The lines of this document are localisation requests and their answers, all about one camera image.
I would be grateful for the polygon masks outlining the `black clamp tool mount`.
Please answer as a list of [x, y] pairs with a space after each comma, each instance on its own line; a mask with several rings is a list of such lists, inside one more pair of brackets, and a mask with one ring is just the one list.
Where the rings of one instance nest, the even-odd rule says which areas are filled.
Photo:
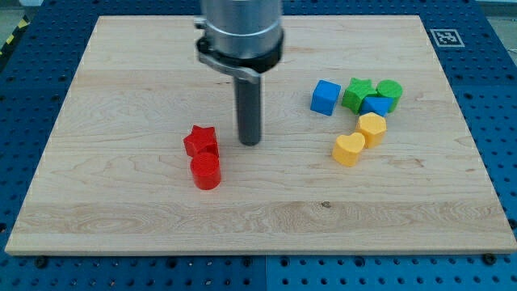
[[204, 34], [196, 42], [198, 59], [213, 70], [258, 83], [281, 59], [284, 30], [279, 18], [196, 18]]

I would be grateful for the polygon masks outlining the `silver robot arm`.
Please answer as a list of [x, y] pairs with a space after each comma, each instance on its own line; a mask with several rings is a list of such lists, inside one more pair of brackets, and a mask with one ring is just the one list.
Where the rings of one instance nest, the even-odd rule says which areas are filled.
[[279, 0], [203, 0], [195, 27], [200, 62], [233, 78], [239, 141], [262, 139], [262, 74], [281, 60], [284, 48]]

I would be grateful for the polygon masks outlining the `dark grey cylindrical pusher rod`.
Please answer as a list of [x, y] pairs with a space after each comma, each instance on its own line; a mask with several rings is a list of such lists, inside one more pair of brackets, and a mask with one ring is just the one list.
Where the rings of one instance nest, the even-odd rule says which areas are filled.
[[262, 137], [261, 83], [234, 78], [239, 141], [245, 146], [257, 145]]

